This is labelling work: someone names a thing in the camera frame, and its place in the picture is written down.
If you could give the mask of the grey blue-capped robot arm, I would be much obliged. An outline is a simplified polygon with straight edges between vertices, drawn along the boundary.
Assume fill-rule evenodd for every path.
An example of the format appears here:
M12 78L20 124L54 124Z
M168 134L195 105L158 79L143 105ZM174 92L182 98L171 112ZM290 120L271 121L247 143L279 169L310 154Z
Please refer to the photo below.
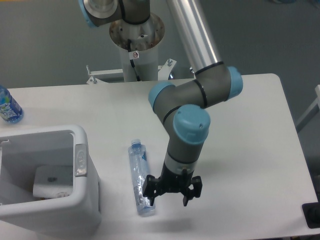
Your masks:
M124 51L121 63L126 81L158 77L157 64L142 56L153 50L165 33L148 0L81 0L78 4L90 27L110 26L110 37ZM199 1L169 0L167 5L194 79L178 86L162 80L148 94L169 142L160 176L148 175L142 193L150 202L166 193L181 193L187 205L200 197L203 187L194 171L209 134L211 120L206 109L238 96L243 79L235 67L224 64ZM148 70L154 71L153 75L148 76Z

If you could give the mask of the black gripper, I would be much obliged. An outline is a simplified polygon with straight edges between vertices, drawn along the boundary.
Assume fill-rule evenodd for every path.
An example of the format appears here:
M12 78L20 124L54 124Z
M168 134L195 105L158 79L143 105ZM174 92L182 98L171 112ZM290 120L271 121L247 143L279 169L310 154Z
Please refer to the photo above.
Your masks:
M155 204L155 198L165 193L181 193L183 206L186 207L193 198L199 198L202 193L202 179L193 177L193 172L183 170L182 174L171 172L163 164L160 177L148 174L143 184L142 195L149 199L150 205Z

